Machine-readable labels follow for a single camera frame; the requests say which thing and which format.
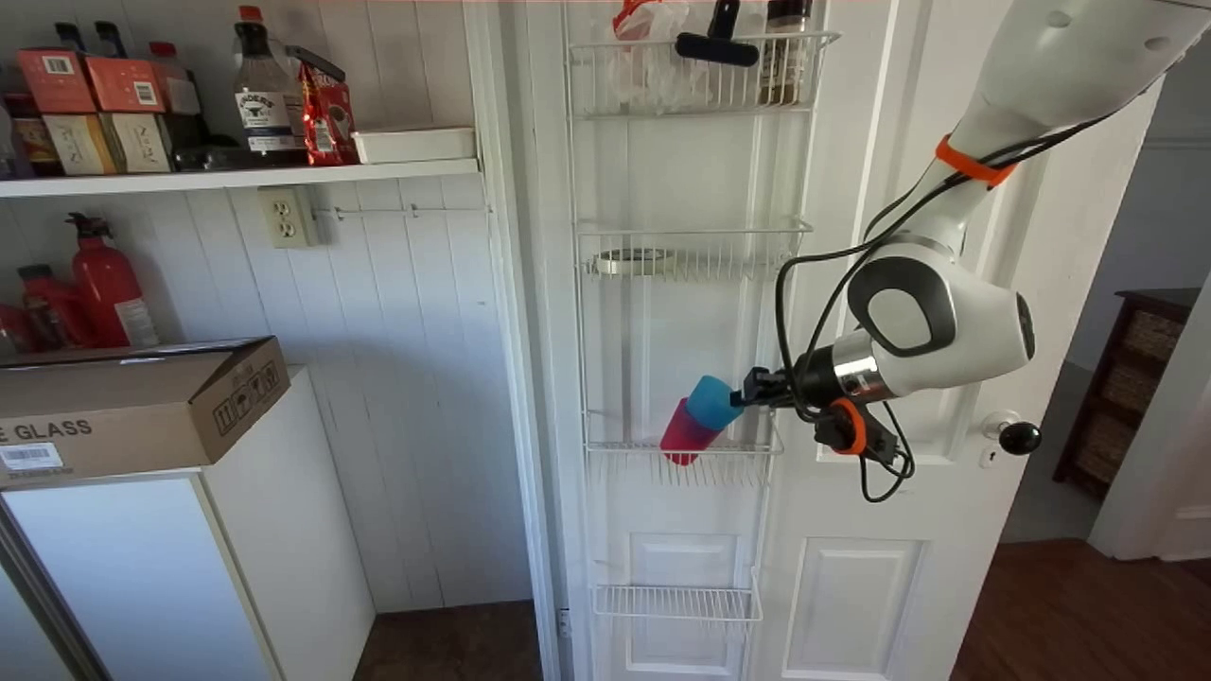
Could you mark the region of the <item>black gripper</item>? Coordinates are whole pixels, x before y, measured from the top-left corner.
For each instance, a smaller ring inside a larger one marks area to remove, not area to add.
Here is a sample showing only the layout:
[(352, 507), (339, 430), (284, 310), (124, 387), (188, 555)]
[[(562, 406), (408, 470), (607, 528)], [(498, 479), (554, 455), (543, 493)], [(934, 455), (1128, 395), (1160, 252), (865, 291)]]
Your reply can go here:
[(822, 372), (752, 367), (732, 395), (732, 406), (791, 409), (814, 426), (819, 443), (836, 455), (871, 456), (882, 470), (895, 470), (906, 456), (906, 446), (871, 416), (868, 402), (844, 395), (839, 382), (827, 378)]

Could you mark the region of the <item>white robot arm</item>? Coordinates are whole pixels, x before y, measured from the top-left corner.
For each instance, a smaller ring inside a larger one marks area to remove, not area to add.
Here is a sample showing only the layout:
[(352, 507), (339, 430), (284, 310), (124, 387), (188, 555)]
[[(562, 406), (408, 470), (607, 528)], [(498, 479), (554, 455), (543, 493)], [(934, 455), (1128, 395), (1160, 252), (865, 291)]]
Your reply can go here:
[(791, 409), (822, 446), (909, 474), (913, 449), (876, 406), (1002, 378), (1037, 357), (1026, 294), (974, 262), (979, 207), (1021, 164), (1147, 93), (1206, 25), (1206, 0), (1013, 0), (931, 164), (844, 250), (856, 329), (752, 367), (732, 406)]

